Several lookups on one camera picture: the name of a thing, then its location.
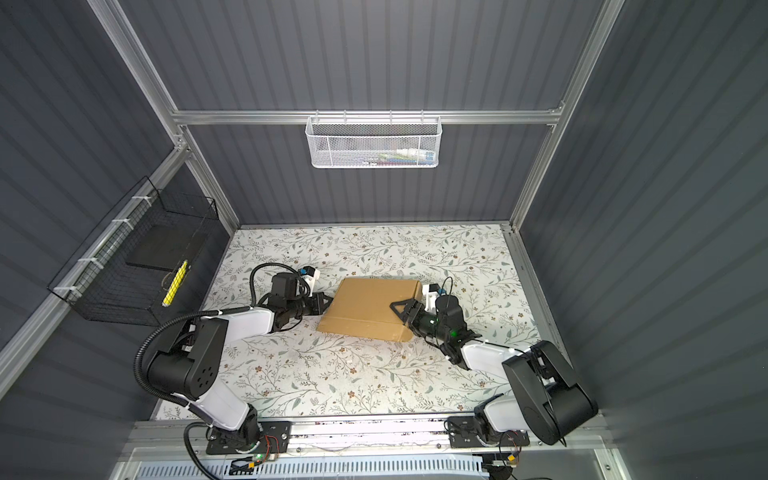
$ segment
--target cardboard box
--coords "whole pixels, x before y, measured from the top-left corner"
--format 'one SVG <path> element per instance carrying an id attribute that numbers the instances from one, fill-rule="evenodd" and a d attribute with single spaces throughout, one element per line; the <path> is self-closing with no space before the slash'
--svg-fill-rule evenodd
<path id="1" fill-rule="evenodd" d="M 418 280 L 347 277 L 341 281 L 317 331 L 408 342 L 413 333 L 389 304 L 409 298 L 421 300 L 422 284 Z"/>

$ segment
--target mesh basket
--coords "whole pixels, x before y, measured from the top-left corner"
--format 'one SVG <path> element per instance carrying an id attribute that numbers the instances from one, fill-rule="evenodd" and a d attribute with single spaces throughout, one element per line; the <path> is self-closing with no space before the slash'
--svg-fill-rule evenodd
<path id="1" fill-rule="evenodd" d="M 158 326 L 176 316 L 179 308 L 202 303 L 207 284 L 194 280 L 191 272 L 218 224 L 214 200 L 152 190 L 124 219 L 113 222 L 117 222 L 117 227 L 93 256 L 75 262 L 80 264 L 78 273 L 65 280 L 63 268 L 49 284 L 51 292 L 85 319 L 134 325 Z M 187 274 L 174 284 L 175 297 L 168 306 L 164 299 L 168 289 L 173 288 L 174 274 L 183 260 L 170 273 L 127 263 L 131 252 L 154 226 L 178 229 L 190 238 L 203 238 L 194 257 L 184 258 Z"/>
<path id="2" fill-rule="evenodd" d="M 317 168 L 437 167 L 442 124 L 440 117 L 410 121 L 309 117 L 306 140 Z"/>

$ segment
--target aluminum frame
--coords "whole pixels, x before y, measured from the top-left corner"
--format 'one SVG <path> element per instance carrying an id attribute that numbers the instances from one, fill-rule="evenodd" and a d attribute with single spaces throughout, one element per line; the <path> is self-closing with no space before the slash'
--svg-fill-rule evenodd
<path id="1" fill-rule="evenodd" d="M 509 221 L 515 231 L 520 230 L 525 216 L 531 209 L 536 192 L 544 180 L 549 164 L 558 151 L 563 135 L 571 123 L 584 89 L 587 87 L 589 78 L 592 76 L 594 66 L 597 64 L 598 58 L 600 58 L 600 53 L 603 51 L 603 47 L 608 40 L 611 30 L 613 30 L 623 6 L 624 0 L 604 0 L 603 2 L 598 18 L 595 20 L 594 27 L 590 32 L 589 39 L 576 64 L 571 81 L 568 83 L 568 88 L 565 90 L 560 121 L 552 127 L 550 134 L 545 138 L 533 167 L 531 167 L 531 172 L 525 180 L 525 185 L 523 185 L 523 190 L 520 193 L 515 209 L 512 211 Z"/>
<path id="2" fill-rule="evenodd" d="M 470 412 L 413 413 L 383 415 L 338 415 L 286 417 L 293 423 L 290 447 L 285 456 L 320 457 L 351 455 L 493 453 L 498 447 L 452 449 L 443 422 L 449 416 Z M 182 442 L 184 427 L 193 420 L 136 422 L 120 454 L 120 462 L 183 460 L 187 452 Z M 201 458 L 206 458 L 205 429 L 192 431 L 190 442 Z M 546 445 L 529 433 L 526 450 L 562 450 L 557 443 Z M 566 437 L 569 449 L 611 449 L 613 436 L 601 415 L 587 421 Z"/>
<path id="3" fill-rule="evenodd" d="M 502 227 L 504 240 L 507 242 L 509 254 L 512 257 L 512 263 L 515 265 L 515 271 L 520 278 L 520 284 L 525 292 L 525 298 L 528 300 L 528 306 L 531 307 L 531 316 L 538 329 L 538 334 L 543 340 L 554 343 L 562 352 L 568 363 L 571 359 L 568 357 L 568 351 L 565 349 L 563 339 L 560 337 L 558 326 L 554 323 L 552 311 L 549 309 L 544 290 L 538 282 L 536 271 L 525 249 L 525 244 L 520 236 L 520 232 L 513 230 L 509 225 Z"/>
<path id="4" fill-rule="evenodd" d="M 157 188 L 165 187 L 176 172 L 181 168 L 189 156 L 186 144 L 175 147 L 160 166 L 149 177 L 150 182 L 144 182 L 125 206 L 115 215 L 115 219 L 125 218 L 152 190 L 152 184 Z M 85 251 L 83 257 L 92 257 L 107 241 L 110 235 L 118 228 L 117 222 L 110 222 L 101 235 Z M 77 262 L 67 274 L 59 286 L 68 286 L 77 278 L 85 268 L 83 262 Z M 0 352 L 0 399 L 11 388 L 13 382 L 22 374 L 27 365 L 35 357 L 43 344 L 56 330 L 59 323 L 69 313 L 68 303 L 58 298 L 53 293 L 48 294 L 40 306 L 22 325 L 21 329 L 8 341 Z"/>
<path id="5" fill-rule="evenodd" d="M 425 227 L 428 225 L 509 225 L 503 220 L 453 220 L 449 222 L 371 222 L 371 223 L 265 223 L 263 225 L 241 225 L 241 230 L 261 230 L 270 228 L 326 228 L 326 227 Z"/>
<path id="6" fill-rule="evenodd" d="M 187 167 L 194 175 L 204 195 L 216 200 L 221 223 L 232 236 L 240 226 L 235 210 L 218 184 L 192 134 L 183 129 L 172 118 L 171 113 L 177 110 L 176 103 L 165 87 L 160 74 L 157 73 L 149 54 L 144 50 L 141 40 L 120 6 L 119 0 L 88 0 L 88 4 L 128 66 L 128 70 L 131 71 L 139 88 L 144 92 L 144 96 L 152 106 L 157 118 L 160 119 L 170 139 L 176 144 L 190 145 L 194 159 L 187 162 Z"/>
<path id="7" fill-rule="evenodd" d="M 174 111 L 171 118 L 181 125 L 304 125 L 315 115 L 343 121 L 370 121 L 372 118 L 418 120 L 421 117 L 440 117 L 443 124 L 546 124 L 560 121 L 560 109 L 553 110 L 444 110 L 444 111 Z"/>

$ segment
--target robotic arm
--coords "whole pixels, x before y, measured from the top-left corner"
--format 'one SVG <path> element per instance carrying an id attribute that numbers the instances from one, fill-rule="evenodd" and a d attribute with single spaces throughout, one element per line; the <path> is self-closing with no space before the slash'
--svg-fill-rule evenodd
<path id="1" fill-rule="evenodd" d="M 438 296 L 434 313 L 415 299 L 394 302 L 390 308 L 453 365 L 507 378 L 514 397 L 500 395 L 475 408 L 475 433 L 483 442 L 496 443 L 509 430 L 530 429 L 553 445 L 597 415 L 597 403 L 552 343 L 542 340 L 519 350 L 480 339 L 467 328 L 453 295 Z"/>
<path id="2" fill-rule="evenodd" d="M 271 292 L 257 302 L 253 276 L 265 266 L 289 271 L 274 275 Z M 304 315 L 322 315 L 333 298 L 314 292 L 318 277 L 311 266 L 299 271 L 279 263 L 257 266 L 251 272 L 249 306 L 191 313 L 152 332 L 134 359 L 137 382 L 152 395 L 200 416 L 205 424 L 190 426 L 208 426 L 209 439 L 225 443 L 229 451 L 254 452 L 266 434 L 256 410 L 219 378 L 223 348 L 238 339 L 290 330 L 298 325 L 285 328 L 291 319 L 300 322 Z M 510 430 L 530 429 L 553 445 L 598 413 L 597 404 L 553 344 L 541 341 L 518 350 L 489 343 L 467 327 L 457 297 L 431 296 L 427 301 L 432 312 L 416 299 L 394 302 L 390 307 L 414 334 L 439 349 L 452 364 L 506 376 L 510 383 L 514 397 L 496 396 L 475 408 L 474 433 L 484 443 L 497 444 Z M 188 430 L 185 443 L 190 457 L 208 478 L 216 478 L 198 465 L 187 435 Z"/>

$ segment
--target gray wall panel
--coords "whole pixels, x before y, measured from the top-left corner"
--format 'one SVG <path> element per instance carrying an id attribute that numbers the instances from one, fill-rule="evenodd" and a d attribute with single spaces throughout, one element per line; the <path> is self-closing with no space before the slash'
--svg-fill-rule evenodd
<path id="1" fill-rule="evenodd" d="M 167 190 L 202 194 L 182 167 Z M 229 235 L 210 235 L 183 291 L 210 284 Z M 180 311 L 198 310 L 202 296 L 179 295 Z M 155 399 L 134 381 L 136 349 L 152 330 L 83 320 L 70 313 L 0 402 L 0 466 L 13 478 L 107 478 L 133 424 Z M 46 462 L 36 462 L 45 450 Z"/>
<path id="2" fill-rule="evenodd" d="M 0 2 L 0 345 L 171 143 L 80 2 Z"/>
<path id="3" fill-rule="evenodd" d="M 312 167 L 303 127 L 193 126 L 243 224 L 507 220 L 548 128 L 449 125 L 440 165 Z"/>
<path id="4" fill-rule="evenodd" d="M 557 107 L 599 0 L 151 2 L 123 8 L 179 108 Z"/>
<path id="5" fill-rule="evenodd" d="M 102 217 L 172 144 L 85 2 L 0 2 L 0 345 Z M 198 193 L 187 168 L 168 188 Z M 190 271 L 207 286 L 219 226 Z M 177 308 L 201 298 L 179 296 Z M 155 403 L 131 361 L 148 327 L 68 314 L 0 401 L 4 478 L 107 478 Z"/>
<path id="6" fill-rule="evenodd" d="M 628 2 L 522 228 L 640 480 L 762 475 L 767 15 Z"/>

